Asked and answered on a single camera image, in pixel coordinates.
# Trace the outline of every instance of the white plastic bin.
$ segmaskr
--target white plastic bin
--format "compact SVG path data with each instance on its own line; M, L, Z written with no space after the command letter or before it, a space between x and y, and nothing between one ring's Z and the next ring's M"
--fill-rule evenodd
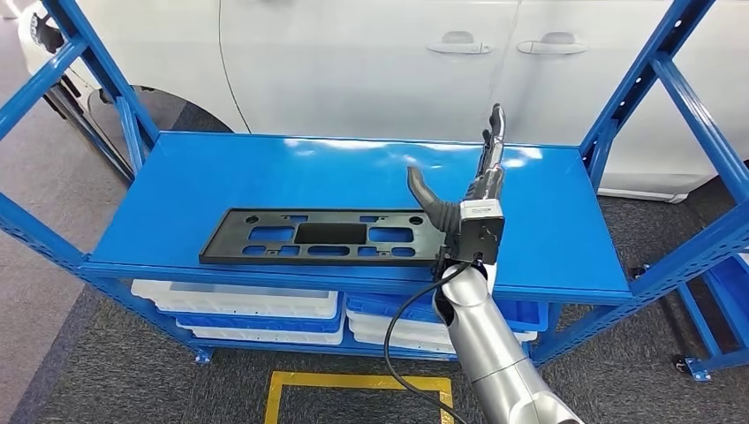
M133 280L131 293L163 311L330 319L337 291Z
M362 314L346 310L349 329L354 339L362 343L382 345L385 332L390 324L390 317L374 314ZM513 333L519 342L533 341L538 336L535 331ZM398 320L393 329L390 345L430 352L455 351L450 343L447 328L441 323Z
M276 331L270 329L230 329L224 327L193 327L177 325L183 329L189 329L196 337L222 338L227 340L247 340L257 342L276 343L299 343L312 345L340 345L344 340L344 323L346 319L341 316L341 324L335 333L313 333L304 331Z

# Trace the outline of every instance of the car door handle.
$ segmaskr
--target car door handle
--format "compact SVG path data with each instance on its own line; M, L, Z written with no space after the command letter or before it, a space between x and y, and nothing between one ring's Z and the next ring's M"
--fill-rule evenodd
M449 31L443 35L440 42L427 45L427 49L437 53L457 55L486 55L492 47L473 39L473 34L467 31Z
M520 53L527 55L576 55L587 50L575 34L555 32L544 34L540 40L518 43Z

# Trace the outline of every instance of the shelf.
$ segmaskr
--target shelf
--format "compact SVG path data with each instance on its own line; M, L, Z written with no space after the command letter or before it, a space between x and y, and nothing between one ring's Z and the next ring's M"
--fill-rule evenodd
M196 346L229 347L237 349L255 349L263 351L328 353L335 355L354 355L382 357L382 345L357 342L348 324L344 326L344 341L341 344L294 344L251 342L243 340L222 340L194 337L191 341ZM390 347L390 356L409 360L455 360L452 353L426 352L401 347Z
M415 208L406 165L445 200L481 144L163 132L82 268L92 275L407 294L425 268L201 265L227 208ZM616 304L631 297L576 148L508 146L495 295Z

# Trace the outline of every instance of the floor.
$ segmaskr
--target floor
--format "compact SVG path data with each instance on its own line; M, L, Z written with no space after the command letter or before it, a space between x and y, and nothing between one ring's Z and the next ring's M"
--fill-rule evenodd
M15 28L0 21L0 57L20 57ZM20 61L0 72L0 102L26 78ZM159 126L220 129L191 105L147 99ZM106 108L95 116L110 135ZM124 188L44 104L0 143L0 189L80 248L90 248ZM711 183L678 205L601 199L626 268L653 262L730 201ZM700 292L700 282L692 284ZM700 296L706 311L708 298ZM583 307L567 307L564 321ZM720 320L721 341L732 343ZM274 370L385 375L382 360L220 350L209 366L102 299L19 243L0 235L0 423L263 422ZM749 421L749 367L696 384L670 365L674 353L704 354L678 299L668 296L542 369L588 423ZM482 422L457 364L399 361L404 375L448 377L457 410ZM404 391L285 388L279 422L439 422L435 408Z

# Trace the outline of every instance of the black plastic panel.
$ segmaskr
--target black plastic panel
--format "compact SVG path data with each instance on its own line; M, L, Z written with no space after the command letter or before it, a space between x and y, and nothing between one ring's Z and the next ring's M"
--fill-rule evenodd
M420 209L231 208L200 263L430 266L444 234Z

